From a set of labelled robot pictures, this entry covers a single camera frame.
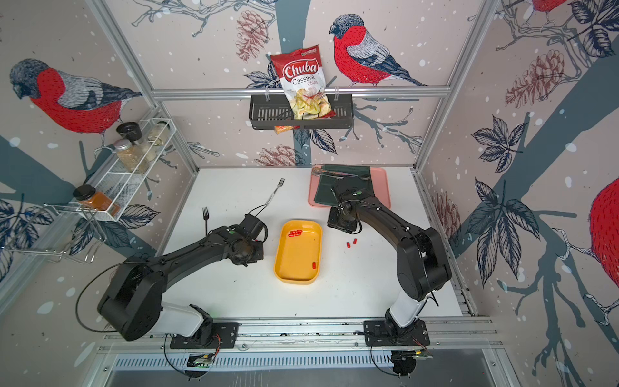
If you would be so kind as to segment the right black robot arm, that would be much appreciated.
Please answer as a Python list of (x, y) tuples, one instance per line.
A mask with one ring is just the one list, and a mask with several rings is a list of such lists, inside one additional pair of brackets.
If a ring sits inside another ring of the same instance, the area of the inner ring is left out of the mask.
[(385, 314), (390, 335), (401, 335), (419, 320), (425, 304), (452, 278), (451, 266), (441, 235), (432, 227), (409, 223), (369, 190), (343, 182), (332, 185), (336, 204), (330, 209), (327, 226), (350, 235), (364, 224), (378, 232), (397, 253), (397, 279), (401, 287), (396, 301)]

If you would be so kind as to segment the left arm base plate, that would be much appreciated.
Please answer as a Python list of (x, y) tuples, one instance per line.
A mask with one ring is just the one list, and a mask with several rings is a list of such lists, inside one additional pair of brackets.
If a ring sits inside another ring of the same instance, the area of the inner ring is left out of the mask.
[(175, 335), (171, 339), (170, 348), (175, 350), (186, 349), (231, 349), (235, 347), (240, 325), (237, 322), (211, 322), (191, 337)]

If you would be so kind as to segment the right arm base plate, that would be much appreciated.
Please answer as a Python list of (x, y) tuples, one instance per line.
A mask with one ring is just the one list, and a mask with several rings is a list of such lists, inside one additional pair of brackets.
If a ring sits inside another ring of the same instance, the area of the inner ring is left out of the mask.
[(398, 327), (386, 320), (364, 320), (362, 330), (367, 347), (427, 347), (430, 338), (426, 323), (418, 319), (408, 327)]

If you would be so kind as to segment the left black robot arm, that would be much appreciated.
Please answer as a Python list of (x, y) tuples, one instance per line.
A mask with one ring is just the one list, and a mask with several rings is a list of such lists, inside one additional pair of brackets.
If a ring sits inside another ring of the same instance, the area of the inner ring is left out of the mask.
[(266, 224), (245, 214), (241, 223), (215, 228), (175, 252), (147, 261), (127, 259), (116, 270), (97, 311), (124, 340), (168, 334), (204, 348), (218, 338), (213, 318), (194, 304), (165, 303), (163, 294), (210, 264), (229, 260), (247, 267), (261, 261), (264, 242), (258, 239), (260, 234), (269, 235)]

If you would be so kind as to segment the yellow plastic storage box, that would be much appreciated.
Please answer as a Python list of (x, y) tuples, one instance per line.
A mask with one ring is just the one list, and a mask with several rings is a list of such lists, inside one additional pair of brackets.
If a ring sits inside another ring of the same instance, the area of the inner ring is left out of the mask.
[[(299, 237), (289, 238), (294, 230), (303, 230)], [(322, 228), (304, 219), (290, 220), (284, 224), (274, 264), (276, 277), (294, 285), (312, 284), (319, 275), (322, 253)], [(317, 269), (312, 268), (316, 262)]]

